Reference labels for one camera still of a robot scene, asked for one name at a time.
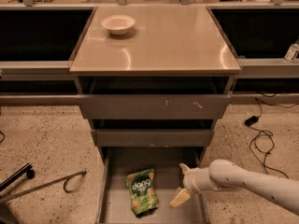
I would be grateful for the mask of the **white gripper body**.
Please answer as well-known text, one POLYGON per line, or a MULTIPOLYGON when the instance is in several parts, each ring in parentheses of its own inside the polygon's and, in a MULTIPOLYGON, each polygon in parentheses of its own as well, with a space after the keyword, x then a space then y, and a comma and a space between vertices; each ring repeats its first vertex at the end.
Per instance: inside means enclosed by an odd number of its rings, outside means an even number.
POLYGON ((183 174, 183 186, 191 193, 210 190, 210 177, 207 168, 187 169, 183 174))

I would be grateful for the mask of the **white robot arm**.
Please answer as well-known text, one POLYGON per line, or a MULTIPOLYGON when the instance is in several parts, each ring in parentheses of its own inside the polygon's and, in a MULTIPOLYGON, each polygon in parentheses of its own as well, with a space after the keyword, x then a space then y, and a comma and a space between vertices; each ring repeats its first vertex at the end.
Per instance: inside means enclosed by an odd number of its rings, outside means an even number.
POLYGON ((172 208, 203 191, 242 188, 299 215, 297 180, 252 172, 227 160, 214 160, 206 168, 190 168, 184 163, 179 166, 183 173, 183 188, 178 188, 170 201, 172 208))

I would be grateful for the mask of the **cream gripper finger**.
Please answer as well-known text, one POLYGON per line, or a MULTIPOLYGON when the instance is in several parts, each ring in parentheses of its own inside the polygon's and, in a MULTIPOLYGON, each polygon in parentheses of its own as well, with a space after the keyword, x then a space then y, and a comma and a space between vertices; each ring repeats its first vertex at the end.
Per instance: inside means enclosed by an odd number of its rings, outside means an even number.
POLYGON ((191 198, 191 193, 185 188, 178 188, 169 205, 172 208, 179 207, 191 198))
POLYGON ((189 172, 191 170, 191 168, 188 165, 184 164, 184 163, 181 163, 179 165, 179 167, 181 168, 181 171, 182 171, 183 174, 186 174, 187 172, 189 172))

